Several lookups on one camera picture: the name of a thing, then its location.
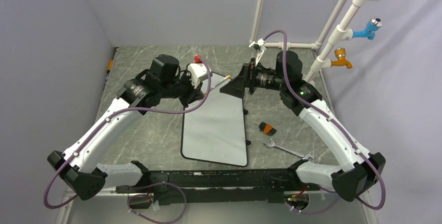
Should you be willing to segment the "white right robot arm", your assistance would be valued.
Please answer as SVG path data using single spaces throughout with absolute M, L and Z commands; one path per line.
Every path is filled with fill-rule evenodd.
M 266 68 L 251 58 L 220 92 L 243 98 L 245 90 L 253 94 L 257 88 L 278 91 L 283 104 L 316 132 L 338 161 L 337 166 L 308 159 L 296 162 L 288 168 L 290 188 L 300 190 L 306 184 L 316 184 L 352 202 L 378 182 L 376 175 L 382 173 L 384 156 L 371 153 L 344 130 L 320 92 L 302 79 L 302 61 L 295 52 L 279 52 L 275 68 Z

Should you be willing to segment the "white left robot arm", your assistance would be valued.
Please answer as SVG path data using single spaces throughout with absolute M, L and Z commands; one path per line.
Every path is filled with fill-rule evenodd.
M 100 190 L 130 186 L 142 193 L 149 188 L 149 170 L 138 161 L 124 165 L 105 165 L 101 159 L 119 136 L 148 112 L 157 112 L 162 99 L 179 99 L 180 114 L 202 106 L 208 92 L 202 91 L 212 71 L 202 57 L 181 69 L 177 58 L 161 54 L 148 69 L 126 81 L 100 119 L 71 147 L 53 151 L 47 160 L 81 200 L 89 200 Z

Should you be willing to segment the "white whiteboard black frame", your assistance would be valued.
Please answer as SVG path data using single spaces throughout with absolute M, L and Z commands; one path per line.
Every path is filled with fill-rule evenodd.
M 185 159 L 236 167 L 248 164 L 243 99 L 210 91 L 195 111 L 184 114 L 181 155 Z

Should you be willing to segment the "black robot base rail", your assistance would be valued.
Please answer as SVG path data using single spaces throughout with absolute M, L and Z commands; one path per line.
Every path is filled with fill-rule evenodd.
M 116 192 L 137 194 L 149 192 L 160 205 L 181 203 L 252 202 L 284 203 L 303 191 L 305 200 L 319 187 L 305 184 L 286 168 L 240 170 L 153 170 L 136 186 L 120 185 Z

